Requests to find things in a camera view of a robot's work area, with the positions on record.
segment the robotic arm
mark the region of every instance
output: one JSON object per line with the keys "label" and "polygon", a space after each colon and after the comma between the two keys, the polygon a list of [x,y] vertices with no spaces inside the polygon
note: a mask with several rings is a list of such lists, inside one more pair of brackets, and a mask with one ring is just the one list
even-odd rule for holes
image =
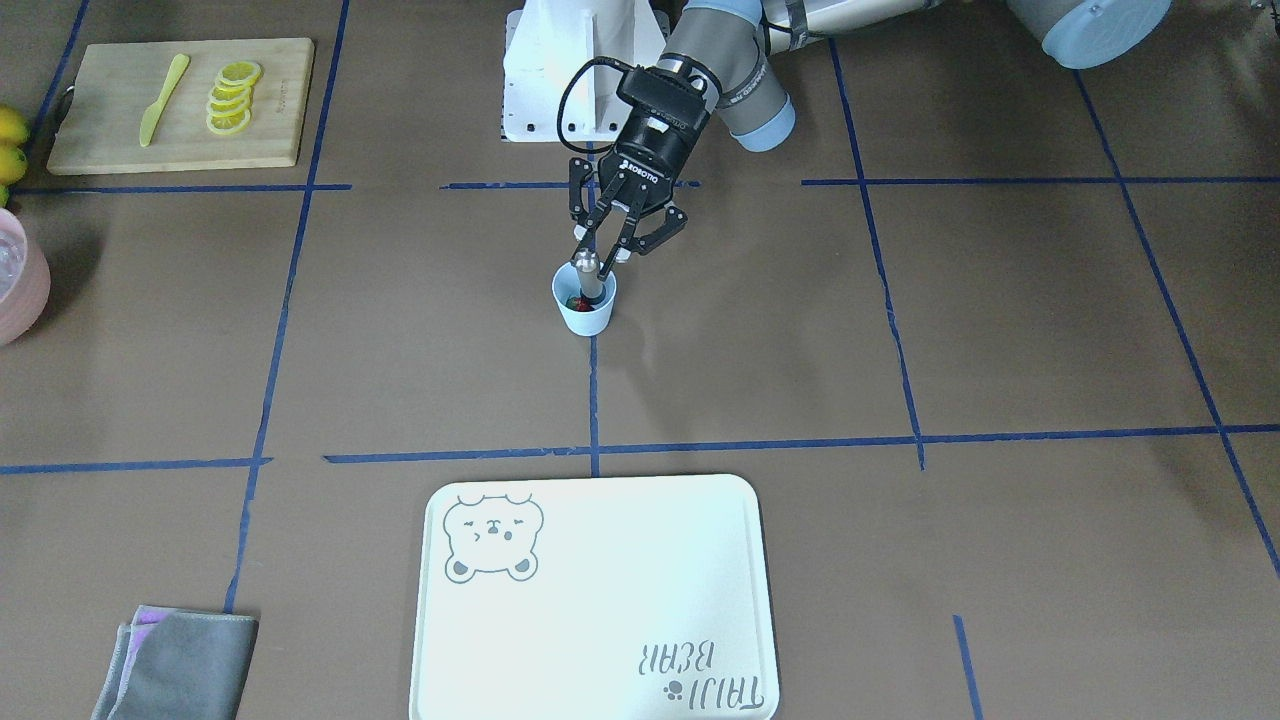
{"label": "robotic arm", "polygon": [[[626,218],[607,259],[596,263],[599,281],[614,263],[625,263],[632,252],[648,255],[684,229],[689,217],[672,201],[672,191],[712,113],[721,114],[748,150],[769,150],[791,133],[795,108],[769,68],[762,17],[758,0],[692,0],[657,64],[630,67],[594,58],[570,82],[561,113],[573,83],[596,65],[622,72],[617,95],[632,108],[617,141],[595,167],[582,158],[570,161],[570,217],[576,224],[580,270],[589,265],[588,251],[613,209]],[[561,141],[588,152],[563,135]],[[600,193],[588,208],[582,191],[593,177]],[[660,227],[637,236],[640,220],[658,211],[664,213]],[[590,288],[584,292],[588,299],[594,295]]]}
{"label": "robotic arm", "polygon": [[[1088,68],[1128,51],[1164,18],[1171,0],[1006,0],[1046,53],[1065,67]],[[769,67],[773,53],[942,0],[690,0],[653,67],[593,58],[561,97],[557,135],[590,160],[570,161],[568,206],[577,247],[573,265],[588,301],[603,296],[603,281],[631,254],[648,255],[685,228],[687,214],[672,200],[676,179],[713,113],[748,150],[763,152],[795,127],[795,106]],[[617,96],[631,106],[617,141],[605,149],[571,145],[561,129],[570,92],[596,67],[622,73]],[[588,206],[591,179],[599,197]],[[602,263],[596,233],[611,211],[625,213],[622,229]],[[636,234],[641,219],[663,213],[662,224]]]}

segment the white tray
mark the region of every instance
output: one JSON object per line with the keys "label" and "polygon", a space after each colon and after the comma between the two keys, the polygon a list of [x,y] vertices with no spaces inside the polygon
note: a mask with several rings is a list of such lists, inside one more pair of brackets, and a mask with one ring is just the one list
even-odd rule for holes
{"label": "white tray", "polygon": [[764,720],[760,512],[736,475],[454,483],[426,506],[411,720]]}

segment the light blue cap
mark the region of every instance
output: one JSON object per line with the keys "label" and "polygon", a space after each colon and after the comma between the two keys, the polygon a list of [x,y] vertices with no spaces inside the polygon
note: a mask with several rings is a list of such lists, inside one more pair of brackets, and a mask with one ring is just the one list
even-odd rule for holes
{"label": "light blue cap", "polygon": [[1171,0],[1088,0],[1062,15],[1041,47],[1065,68],[1093,68],[1142,42],[1170,5]]}
{"label": "light blue cap", "polygon": [[796,106],[791,104],[791,96],[782,104],[782,109],[769,122],[753,129],[749,133],[735,135],[733,140],[742,143],[751,152],[764,152],[773,150],[791,135],[796,127]]}
{"label": "light blue cap", "polygon": [[685,5],[686,10],[721,10],[730,13],[731,15],[737,15],[744,20],[751,23],[753,26],[760,24],[760,18],[764,15],[764,8],[760,0],[689,0]]}

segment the lemon slice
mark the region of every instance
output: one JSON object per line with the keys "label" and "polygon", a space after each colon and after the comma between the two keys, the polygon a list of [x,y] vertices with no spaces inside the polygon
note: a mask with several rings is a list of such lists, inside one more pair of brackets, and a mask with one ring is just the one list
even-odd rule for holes
{"label": "lemon slice", "polygon": [[248,110],[252,105],[253,96],[246,95],[229,105],[219,105],[214,100],[210,100],[209,105],[205,106],[205,110],[211,118],[229,118],[232,115],[238,115],[243,110]]}
{"label": "lemon slice", "polygon": [[215,85],[212,90],[209,91],[209,101],[214,105],[234,105],[239,102],[246,94],[252,95],[253,87],[248,85],[242,85],[239,87],[228,87],[224,85]]}
{"label": "lemon slice", "polygon": [[218,82],[229,87],[253,85],[262,77],[262,65],[253,60],[236,60],[218,70]]}
{"label": "lemon slice", "polygon": [[214,135],[236,135],[237,132],[244,129],[252,118],[253,113],[250,111],[248,108],[244,108],[234,115],[224,115],[220,118],[206,115],[205,124],[209,127],[209,132]]}

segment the black cable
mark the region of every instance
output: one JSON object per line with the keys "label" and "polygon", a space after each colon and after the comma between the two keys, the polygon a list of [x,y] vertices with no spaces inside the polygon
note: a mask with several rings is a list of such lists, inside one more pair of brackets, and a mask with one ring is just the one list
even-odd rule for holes
{"label": "black cable", "polygon": [[787,35],[791,35],[791,28],[782,27],[782,26],[780,26],[777,23],[771,23],[768,19],[760,20],[760,24],[764,26],[765,29],[776,29],[778,32],[785,32]]}
{"label": "black cable", "polygon": [[573,152],[581,152],[582,155],[590,155],[591,152],[604,152],[609,147],[613,147],[613,143],[605,145],[604,147],[596,147],[596,149],[579,147],[577,145],[573,145],[568,140],[564,138],[564,128],[563,128],[563,123],[564,123],[564,105],[568,104],[568,95],[571,92],[573,92],[573,86],[577,85],[577,81],[582,79],[582,76],[586,74],[586,70],[589,70],[591,68],[595,68],[595,67],[600,67],[600,65],[603,65],[605,68],[613,68],[614,70],[618,70],[620,73],[627,73],[627,72],[631,72],[634,69],[631,65],[623,63],[622,60],[618,60],[617,58],[608,58],[605,55],[599,55],[596,58],[591,58],[581,68],[579,68],[576,73],[573,73],[573,78],[568,81],[567,86],[564,86],[564,94],[561,95],[559,109],[556,110],[556,137],[559,137],[561,145],[563,145],[564,147],[568,147]]}

